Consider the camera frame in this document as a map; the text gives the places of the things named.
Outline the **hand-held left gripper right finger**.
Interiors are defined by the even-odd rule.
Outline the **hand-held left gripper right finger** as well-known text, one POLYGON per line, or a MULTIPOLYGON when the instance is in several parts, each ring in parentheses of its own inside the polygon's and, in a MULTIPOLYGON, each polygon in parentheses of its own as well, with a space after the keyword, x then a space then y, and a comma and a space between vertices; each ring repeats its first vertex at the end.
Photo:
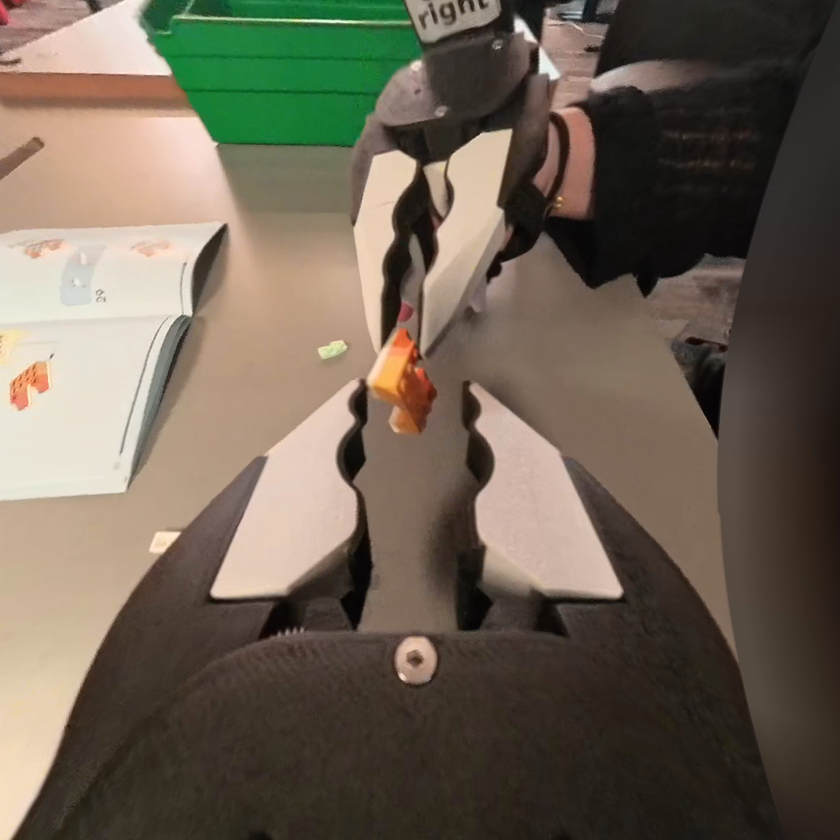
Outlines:
POLYGON ((476 382, 465 383, 478 586, 491 598, 620 601, 624 589, 561 452, 476 382))

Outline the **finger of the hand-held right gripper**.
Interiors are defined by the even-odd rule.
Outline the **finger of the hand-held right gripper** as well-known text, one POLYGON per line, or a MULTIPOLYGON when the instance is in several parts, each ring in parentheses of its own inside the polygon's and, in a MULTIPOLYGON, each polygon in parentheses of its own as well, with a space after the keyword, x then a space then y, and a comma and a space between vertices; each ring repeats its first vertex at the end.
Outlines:
POLYGON ((416 173, 415 161, 406 154, 375 155, 353 222, 364 316, 376 353, 397 324, 404 281, 413 268, 412 236, 398 231, 396 212, 416 173))
POLYGON ((447 162, 429 164, 436 256, 419 298, 418 348, 429 359, 473 298, 507 237, 499 195, 512 129, 479 133, 447 162))

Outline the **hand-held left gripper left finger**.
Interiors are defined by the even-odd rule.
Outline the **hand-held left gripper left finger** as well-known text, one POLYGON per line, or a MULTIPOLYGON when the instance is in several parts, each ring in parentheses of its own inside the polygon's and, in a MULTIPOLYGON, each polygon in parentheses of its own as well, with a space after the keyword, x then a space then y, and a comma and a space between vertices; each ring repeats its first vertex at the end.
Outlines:
POLYGON ((266 454, 210 589, 215 601, 341 599, 354 588, 366 514, 367 391, 351 380, 266 454))

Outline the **orange lego assembly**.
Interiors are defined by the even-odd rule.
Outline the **orange lego assembly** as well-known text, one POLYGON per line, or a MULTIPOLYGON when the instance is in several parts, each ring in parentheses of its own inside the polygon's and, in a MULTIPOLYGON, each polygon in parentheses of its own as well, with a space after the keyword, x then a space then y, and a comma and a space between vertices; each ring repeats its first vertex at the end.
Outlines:
POLYGON ((423 433, 438 393, 419 364, 417 344, 407 328, 396 328, 386 340, 366 377, 366 386, 376 399, 391 407, 389 424, 395 433, 423 433))

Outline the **green plastic bin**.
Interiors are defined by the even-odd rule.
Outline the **green plastic bin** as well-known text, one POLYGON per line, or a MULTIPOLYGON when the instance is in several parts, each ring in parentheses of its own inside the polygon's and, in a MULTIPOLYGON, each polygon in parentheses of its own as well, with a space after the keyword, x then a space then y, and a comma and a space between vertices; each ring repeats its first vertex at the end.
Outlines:
POLYGON ((419 57, 403 2, 152 1, 140 21, 220 144, 351 147, 419 57))

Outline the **person's right forearm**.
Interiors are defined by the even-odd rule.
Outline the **person's right forearm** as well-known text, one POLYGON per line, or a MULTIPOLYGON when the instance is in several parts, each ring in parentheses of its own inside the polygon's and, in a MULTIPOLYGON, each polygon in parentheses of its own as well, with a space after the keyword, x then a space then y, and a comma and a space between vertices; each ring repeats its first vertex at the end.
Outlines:
POLYGON ((560 113, 582 208, 548 234, 591 289, 678 277, 704 258, 746 259, 811 59, 720 70, 677 87, 621 86, 560 113))

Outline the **lego instruction booklet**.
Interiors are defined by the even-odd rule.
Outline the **lego instruction booklet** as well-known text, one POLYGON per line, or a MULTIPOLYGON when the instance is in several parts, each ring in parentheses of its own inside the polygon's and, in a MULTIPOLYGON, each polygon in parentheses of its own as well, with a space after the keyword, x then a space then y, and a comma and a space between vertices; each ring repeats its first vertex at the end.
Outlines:
POLYGON ((226 228, 2 234, 2 501, 129 488, 226 228))

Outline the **person's right hand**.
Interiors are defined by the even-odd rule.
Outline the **person's right hand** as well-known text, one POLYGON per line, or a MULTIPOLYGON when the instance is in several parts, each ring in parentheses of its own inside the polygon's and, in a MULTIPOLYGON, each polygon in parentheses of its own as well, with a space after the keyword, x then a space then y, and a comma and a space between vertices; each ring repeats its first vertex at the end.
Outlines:
POLYGON ((544 156, 532 179, 553 217, 589 221, 594 207, 595 138, 584 110, 552 111, 544 156))

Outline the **dark stick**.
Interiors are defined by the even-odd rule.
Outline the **dark stick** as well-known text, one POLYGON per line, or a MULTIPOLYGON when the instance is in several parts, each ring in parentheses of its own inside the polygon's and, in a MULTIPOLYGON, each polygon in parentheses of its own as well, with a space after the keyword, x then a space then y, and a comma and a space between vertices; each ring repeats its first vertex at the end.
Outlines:
POLYGON ((37 137, 31 137, 18 145, 13 150, 1 156, 1 181, 16 171, 23 163, 29 161, 38 152, 45 148, 44 141, 37 137))

